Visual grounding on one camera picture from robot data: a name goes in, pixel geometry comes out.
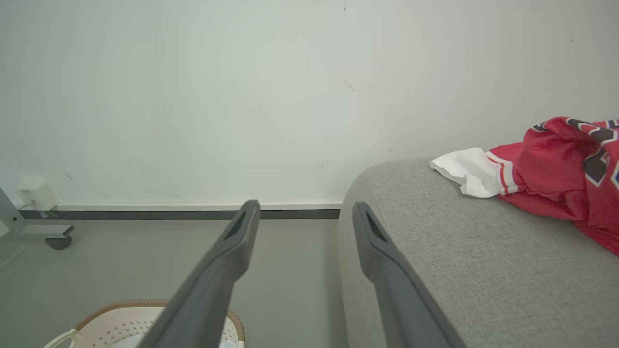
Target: basket handle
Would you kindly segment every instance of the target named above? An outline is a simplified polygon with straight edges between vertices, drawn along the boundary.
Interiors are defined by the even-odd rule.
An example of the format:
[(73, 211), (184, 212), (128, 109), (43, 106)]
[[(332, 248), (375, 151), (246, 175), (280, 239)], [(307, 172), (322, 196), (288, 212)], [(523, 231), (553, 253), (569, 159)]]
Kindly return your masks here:
[(53, 340), (51, 340), (50, 343), (47, 343), (47, 345), (45, 345), (43, 348), (55, 348), (57, 347), (60, 343), (66, 341), (67, 339), (71, 339), (71, 345), (69, 346), (69, 348), (75, 348), (76, 346), (76, 342), (77, 342), (77, 338), (76, 336), (80, 334), (80, 332), (76, 329), (71, 329), (67, 332), (65, 332), (64, 334), (60, 334), (60, 336), (54, 338)]

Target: dark stripe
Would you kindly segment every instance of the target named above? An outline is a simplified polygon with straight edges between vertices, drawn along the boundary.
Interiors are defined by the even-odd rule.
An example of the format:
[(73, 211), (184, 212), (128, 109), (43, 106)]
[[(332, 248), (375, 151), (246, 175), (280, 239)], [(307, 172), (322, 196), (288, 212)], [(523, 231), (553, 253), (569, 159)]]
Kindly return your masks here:
[[(236, 211), (21, 211), (34, 220), (230, 220)], [(262, 211), (261, 219), (338, 219), (339, 209)]]

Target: gray floor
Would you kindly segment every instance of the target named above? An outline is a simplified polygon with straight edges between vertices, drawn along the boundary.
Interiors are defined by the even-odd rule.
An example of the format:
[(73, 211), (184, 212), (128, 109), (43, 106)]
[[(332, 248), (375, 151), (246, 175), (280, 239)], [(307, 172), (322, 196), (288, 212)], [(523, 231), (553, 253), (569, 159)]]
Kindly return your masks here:
[[(170, 298), (227, 221), (78, 221), (63, 251), (0, 240), (0, 346), (43, 347), (100, 307)], [(249, 348), (347, 347), (336, 220), (263, 220), (230, 308)]]

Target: basket rim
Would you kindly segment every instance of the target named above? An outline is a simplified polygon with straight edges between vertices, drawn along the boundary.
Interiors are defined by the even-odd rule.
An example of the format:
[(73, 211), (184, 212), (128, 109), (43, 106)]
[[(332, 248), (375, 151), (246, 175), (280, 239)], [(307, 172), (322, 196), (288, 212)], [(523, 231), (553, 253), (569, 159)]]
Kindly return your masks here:
[[(98, 317), (98, 316), (100, 316), (100, 315), (102, 315), (104, 313), (107, 313), (109, 311), (117, 310), (119, 308), (165, 307), (167, 305), (168, 305), (168, 300), (166, 300), (164, 298), (148, 298), (148, 299), (143, 299), (143, 300), (124, 300), (124, 301), (114, 302), (114, 303), (112, 303), (110, 305), (107, 305), (107, 306), (99, 309), (95, 313), (92, 313), (91, 315), (87, 316), (84, 320), (82, 320), (75, 327), (75, 329), (78, 330), (78, 331), (81, 331), (86, 325), (88, 325), (96, 317)], [(243, 324), (241, 323), (241, 320), (239, 319), (238, 315), (236, 315), (236, 313), (234, 311), (228, 310), (228, 313), (227, 313), (226, 316), (234, 324), (234, 327), (236, 329), (236, 333), (238, 335), (238, 340), (245, 342), (245, 328), (243, 327)]]

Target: caster wheel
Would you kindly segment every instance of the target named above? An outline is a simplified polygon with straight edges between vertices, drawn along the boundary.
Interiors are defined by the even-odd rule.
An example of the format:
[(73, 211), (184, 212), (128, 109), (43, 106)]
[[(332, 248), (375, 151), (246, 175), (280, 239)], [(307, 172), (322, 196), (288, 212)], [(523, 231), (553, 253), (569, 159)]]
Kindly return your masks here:
[(66, 238), (46, 238), (45, 243), (52, 249), (62, 250), (71, 244), (71, 240), (71, 236), (67, 236)]

